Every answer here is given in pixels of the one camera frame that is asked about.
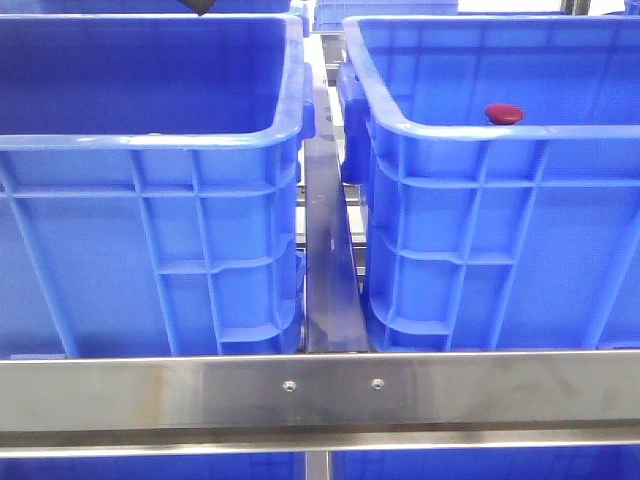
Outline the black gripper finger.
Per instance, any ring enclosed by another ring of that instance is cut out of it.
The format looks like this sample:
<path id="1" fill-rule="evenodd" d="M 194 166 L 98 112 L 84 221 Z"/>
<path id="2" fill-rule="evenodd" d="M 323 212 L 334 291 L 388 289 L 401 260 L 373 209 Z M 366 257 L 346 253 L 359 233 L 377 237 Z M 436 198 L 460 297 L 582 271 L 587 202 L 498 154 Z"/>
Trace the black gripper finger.
<path id="1" fill-rule="evenodd" d="M 180 3 L 198 16 L 203 16 L 214 7 L 216 0 L 180 0 Z"/>

